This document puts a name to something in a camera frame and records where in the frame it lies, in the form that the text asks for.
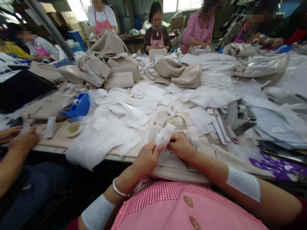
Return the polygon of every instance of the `silver bangle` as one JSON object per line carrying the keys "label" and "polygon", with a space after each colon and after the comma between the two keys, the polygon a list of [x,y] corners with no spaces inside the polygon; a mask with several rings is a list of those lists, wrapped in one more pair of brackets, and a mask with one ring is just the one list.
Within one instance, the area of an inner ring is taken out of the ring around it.
{"label": "silver bangle", "polygon": [[119,195],[124,196],[124,197],[129,197],[129,194],[128,194],[128,195],[127,195],[127,194],[123,194],[123,193],[121,193],[121,192],[115,187],[115,179],[116,179],[116,178],[117,178],[117,177],[114,178],[113,183],[112,183],[113,189],[114,189]]}

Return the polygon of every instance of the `pink checkered shirt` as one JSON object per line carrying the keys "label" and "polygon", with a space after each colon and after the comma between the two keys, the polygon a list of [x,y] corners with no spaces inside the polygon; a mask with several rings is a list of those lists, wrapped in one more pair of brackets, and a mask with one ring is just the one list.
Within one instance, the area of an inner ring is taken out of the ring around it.
{"label": "pink checkered shirt", "polygon": [[188,21],[188,26],[185,30],[185,36],[183,38],[182,53],[186,54],[189,50],[189,44],[192,40],[204,43],[207,40],[212,40],[212,32],[214,27],[214,17],[210,22],[202,23],[200,11],[196,11],[191,15]]}

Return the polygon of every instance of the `bag handle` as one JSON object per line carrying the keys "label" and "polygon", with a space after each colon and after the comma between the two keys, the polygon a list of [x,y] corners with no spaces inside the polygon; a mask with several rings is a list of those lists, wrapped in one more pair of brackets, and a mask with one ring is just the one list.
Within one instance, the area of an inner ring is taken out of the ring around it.
{"label": "bag handle", "polygon": [[168,123],[168,121],[173,118],[173,117],[181,117],[182,118],[182,129],[187,129],[186,127],[186,121],[185,121],[185,118],[183,115],[179,114],[179,113],[176,113],[174,115],[170,115],[166,120],[165,122],[163,123],[163,126],[162,128],[164,128],[166,126],[166,124]]}
{"label": "bag handle", "polygon": [[[98,40],[99,40],[105,33],[107,33],[107,32],[110,32],[110,31],[104,31],[104,32],[102,32],[102,33],[100,33],[100,34],[96,34],[94,37],[92,37],[91,39],[89,39],[89,40],[87,41],[87,47],[89,48],[89,50],[90,50],[91,47],[92,47],[92,46],[90,46],[90,41],[92,41],[93,39],[96,39],[96,42],[98,42]],[[122,44],[124,45],[124,48],[125,48],[125,50],[126,50],[128,56],[131,56],[131,54],[129,53],[129,50],[128,50],[126,44],[124,43],[124,41],[123,41],[117,34],[115,34],[115,33],[113,33],[113,32],[110,32],[110,33],[114,34],[115,36],[117,36],[117,37],[122,41]]]}

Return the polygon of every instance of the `worker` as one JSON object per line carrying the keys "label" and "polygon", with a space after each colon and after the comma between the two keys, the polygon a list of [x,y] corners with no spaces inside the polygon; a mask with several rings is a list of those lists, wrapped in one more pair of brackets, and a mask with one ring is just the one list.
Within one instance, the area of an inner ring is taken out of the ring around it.
{"label": "worker", "polygon": [[105,5],[104,0],[92,0],[87,16],[93,34],[100,34],[104,31],[118,33],[118,25],[115,14],[110,6]]}
{"label": "worker", "polygon": [[189,50],[193,46],[205,49],[206,46],[212,45],[214,17],[220,6],[220,0],[206,0],[204,5],[191,15],[183,38],[183,54],[191,53]]}
{"label": "worker", "polygon": [[306,200],[198,152],[183,134],[174,134],[166,147],[232,201],[209,186],[147,177],[164,147],[145,145],[67,230],[305,229]]}
{"label": "worker", "polygon": [[34,61],[42,61],[45,58],[53,60],[51,55],[58,53],[58,50],[50,42],[32,34],[27,27],[21,27],[15,23],[8,23],[7,26],[10,31],[15,33],[16,39],[28,46],[30,56]]}
{"label": "worker", "polygon": [[[268,37],[261,37],[261,32],[257,31],[257,26],[264,22],[265,18],[274,18],[276,9],[279,7],[279,0],[267,0],[261,2],[246,3],[246,15],[239,15],[227,33],[218,43],[215,51],[225,47],[230,43],[261,43],[263,44]],[[272,38],[270,45],[275,48],[280,46],[284,40],[282,38]]]}
{"label": "worker", "polygon": [[32,59],[22,48],[7,41],[5,38],[0,39],[0,52],[4,52],[13,58]]}
{"label": "worker", "polygon": [[169,51],[172,48],[168,31],[162,27],[162,6],[160,2],[153,2],[149,12],[150,27],[144,35],[143,48],[148,55],[151,49],[166,48]]}
{"label": "worker", "polygon": [[21,229],[69,177],[68,169],[51,162],[24,166],[38,136],[34,128],[17,136],[22,128],[0,131],[0,145],[9,143],[0,159],[0,229]]}

